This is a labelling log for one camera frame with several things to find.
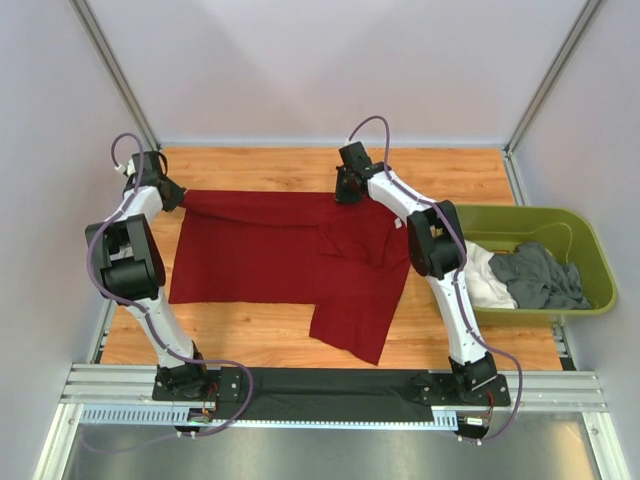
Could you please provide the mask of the red t-shirt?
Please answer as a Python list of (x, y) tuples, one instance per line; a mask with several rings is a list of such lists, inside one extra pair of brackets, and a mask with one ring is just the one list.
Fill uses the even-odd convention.
[(191, 190), (181, 206), (171, 303), (310, 304), (310, 337), (379, 363), (410, 267), (390, 210), (321, 192)]

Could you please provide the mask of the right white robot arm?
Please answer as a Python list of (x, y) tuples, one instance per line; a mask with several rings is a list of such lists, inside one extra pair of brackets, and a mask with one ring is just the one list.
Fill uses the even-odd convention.
[(456, 207), (420, 194), (386, 163), (374, 163), (359, 141), (346, 143), (339, 154), (336, 201), (353, 204), (368, 197), (405, 225), (411, 264), (429, 283), (447, 330), (450, 390), (462, 403), (475, 402), (496, 379), (497, 368), (466, 288), (467, 250)]

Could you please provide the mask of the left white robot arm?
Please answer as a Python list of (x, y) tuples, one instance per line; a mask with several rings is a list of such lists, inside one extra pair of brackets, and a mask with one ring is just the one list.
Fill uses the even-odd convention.
[(165, 292), (165, 266), (151, 223), (171, 212), (186, 190), (167, 176), (165, 155), (134, 154), (121, 169), (127, 176), (115, 219), (85, 228), (90, 247), (89, 271), (99, 291), (133, 315), (157, 355), (155, 400), (199, 401), (211, 378), (195, 343), (179, 325)]

